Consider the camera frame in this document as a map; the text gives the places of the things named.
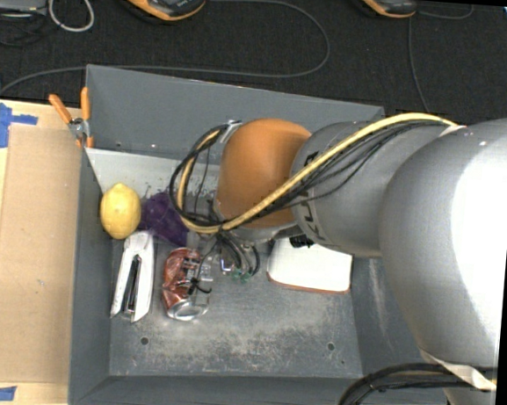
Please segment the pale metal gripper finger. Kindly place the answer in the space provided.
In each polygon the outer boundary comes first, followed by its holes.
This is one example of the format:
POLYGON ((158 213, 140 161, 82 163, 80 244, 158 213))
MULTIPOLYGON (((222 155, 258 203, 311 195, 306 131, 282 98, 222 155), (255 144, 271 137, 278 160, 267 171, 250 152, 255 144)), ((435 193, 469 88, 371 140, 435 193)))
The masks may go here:
POLYGON ((182 262, 182 282, 196 283, 199 281, 199 257, 186 256, 182 262))
POLYGON ((195 301, 198 307, 207 307, 213 290, 214 277, 210 267, 202 267, 199 271, 199 280, 196 284, 195 301))

